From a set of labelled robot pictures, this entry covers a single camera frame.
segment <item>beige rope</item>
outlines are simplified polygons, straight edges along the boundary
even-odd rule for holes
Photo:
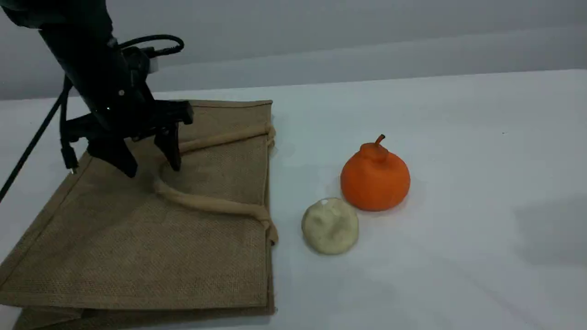
[[[180,153],[188,153],[198,149],[250,139],[252,137],[261,135],[267,135],[267,146],[268,148],[273,148],[275,144],[275,129],[273,128],[273,125],[268,123],[266,125],[247,127],[246,129],[240,130],[238,132],[219,134],[216,136],[180,143],[179,149]],[[157,167],[158,170],[153,183],[155,192],[158,195],[162,196],[166,200],[172,201],[184,207],[200,211],[251,216],[263,224],[265,230],[268,231],[269,239],[272,242],[277,243],[279,239],[277,235],[277,228],[275,228],[275,224],[271,220],[269,211],[265,206],[238,203],[234,201],[223,200],[221,198],[182,193],[176,189],[171,188],[163,181],[163,179],[161,179],[161,170],[165,164],[166,160],[164,157],[162,157],[161,163]]]

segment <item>connector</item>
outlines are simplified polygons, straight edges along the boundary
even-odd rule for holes
[[[75,150],[69,144],[66,144],[61,147],[61,155],[63,156],[65,167],[67,167],[68,170],[75,174],[76,169],[79,166],[79,163],[77,162],[77,156],[75,155]]]

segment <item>pumpkin stem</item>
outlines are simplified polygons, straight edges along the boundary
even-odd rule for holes
[[[385,135],[381,134],[378,138],[377,141],[375,141],[376,145],[379,145],[379,143],[381,143],[381,140],[385,139]]]

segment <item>ball of dough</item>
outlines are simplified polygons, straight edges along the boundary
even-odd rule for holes
[[[340,254],[359,238],[355,209],[339,198],[326,198],[308,207],[302,219],[302,232],[308,244],[323,254]]]

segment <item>white wall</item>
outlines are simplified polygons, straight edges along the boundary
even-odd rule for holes
[[[161,59],[176,68],[150,78],[155,90],[587,67],[584,0],[107,3],[121,41],[186,41]],[[4,16],[0,29],[0,98],[57,94],[62,72],[38,34]]]

